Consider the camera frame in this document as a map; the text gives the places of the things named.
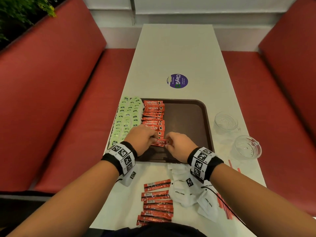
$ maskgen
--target red seat cushion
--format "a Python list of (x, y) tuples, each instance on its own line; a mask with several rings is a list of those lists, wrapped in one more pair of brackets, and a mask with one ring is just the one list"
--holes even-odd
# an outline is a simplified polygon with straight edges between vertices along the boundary
[(106, 49), (35, 190), (60, 191), (99, 162), (135, 49)]
[(0, 191), (37, 175), (106, 42), (82, 0), (66, 0), (1, 53)]
[(316, 216), (316, 149), (256, 52), (223, 51), (267, 187)]
[(297, 0), (259, 47), (316, 142), (316, 0)]

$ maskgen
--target table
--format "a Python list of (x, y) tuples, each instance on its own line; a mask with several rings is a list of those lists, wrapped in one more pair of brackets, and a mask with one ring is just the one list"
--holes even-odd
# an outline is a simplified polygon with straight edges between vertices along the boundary
[[(172, 74), (186, 76), (188, 85), (172, 88), (167, 83)], [(248, 135), (212, 25), (144, 24), (122, 96), (202, 101), (207, 108), (215, 152), (227, 164), (234, 139)], [(238, 119), (240, 132), (219, 135), (213, 131), (215, 115), (225, 110)], [(114, 186), (92, 228), (135, 227), (143, 206), (143, 184), (172, 177), (167, 164), (137, 164), (140, 171), (131, 186)], [(241, 172), (265, 186), (257, 160), (244, 164)], [(254, 236), (239, 221), (227, 220), (224, 211), (219, 211), (218, 222), (213, 223), (199, 215), (197, 209), (197, 204), (185, 209), (174, 203), (173, 222), (195, 227), (212, 237)]]

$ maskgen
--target red bench backrest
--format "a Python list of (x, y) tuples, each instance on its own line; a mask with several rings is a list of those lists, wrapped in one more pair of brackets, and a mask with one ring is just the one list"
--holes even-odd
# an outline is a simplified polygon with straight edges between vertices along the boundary
[(27, 190), (106, 42), (82, 0), (66, 0), (0, 54), (0, 191)]
[(297, 0), (259, 45), (262, 54), (289, 94), (314, 139), (316, 139), (315, 25), (316, 0)]

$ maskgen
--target black cable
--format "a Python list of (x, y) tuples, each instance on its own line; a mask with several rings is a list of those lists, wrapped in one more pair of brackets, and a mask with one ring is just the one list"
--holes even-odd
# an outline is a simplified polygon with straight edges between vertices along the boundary
[(247, 227), (248, 230), (251, 231), (251, 229), (234, 213), (234, 211), (232, 211), (232, 209), (223, 201), (223, 199), (221, 197), (218, 196), (218, 194), (216, 194), (213, 190), (211, 190), (209, 187), (206, 187), (206, 186), (202, 186), (201, 187), (202, 189), (203, 188), (207, 188), (209, 189), (210, 191), (212, 191), (222, 202), (223, 204), (236, 216), (236, 218), (244, 225)]

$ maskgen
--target green plant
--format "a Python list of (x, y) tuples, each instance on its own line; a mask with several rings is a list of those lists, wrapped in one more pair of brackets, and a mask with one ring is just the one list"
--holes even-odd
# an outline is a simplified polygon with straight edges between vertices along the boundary
[(0, 0), (0, 41), (7, 40), (2, 33), (2, 25), (9, 18), (24, 24), (33, 24), (29, 19), (30, 13), (36, 14), (40, 9), (47, 12), (49, 16), (55, 17), (55, 11), (50, 4), (57, 0)]

